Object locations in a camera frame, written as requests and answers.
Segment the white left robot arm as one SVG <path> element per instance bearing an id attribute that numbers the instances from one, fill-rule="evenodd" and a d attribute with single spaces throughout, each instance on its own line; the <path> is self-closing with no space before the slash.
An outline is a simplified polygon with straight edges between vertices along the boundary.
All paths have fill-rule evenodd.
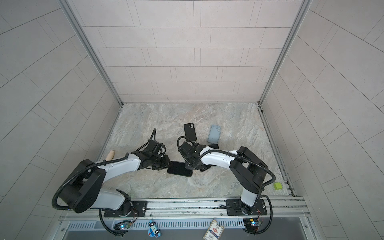
<path id="1" fill-rule="evenodd" d="M 121 190 L 103 190 L 103 184 L 125 173 L 149 168 L 154 171 L 167 169 L 171 161 L 167 155 L 155 156 L 149 152 L 135 151 L 109 161 L 81 161 L 52 198 L 56 210 L 73 210 L 83 213 L 88 209 L 118 210 L 127 205 L 130 197 Z"/>

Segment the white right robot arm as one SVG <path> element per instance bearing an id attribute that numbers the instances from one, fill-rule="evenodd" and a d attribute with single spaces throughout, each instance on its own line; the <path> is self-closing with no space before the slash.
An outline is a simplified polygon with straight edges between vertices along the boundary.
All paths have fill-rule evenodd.
<path id="1" fill-rule="evenodd" d="M 177 144 L 177 147 L 187 169 L 201 172 L 212 166 L 229 169 L 243 187 L 240 201 L 245 206 L 253 207 L 262 197 L 264 188 L 276 181 L 269 167 L 246 147 L 224 151 L 190 141 Z"/>

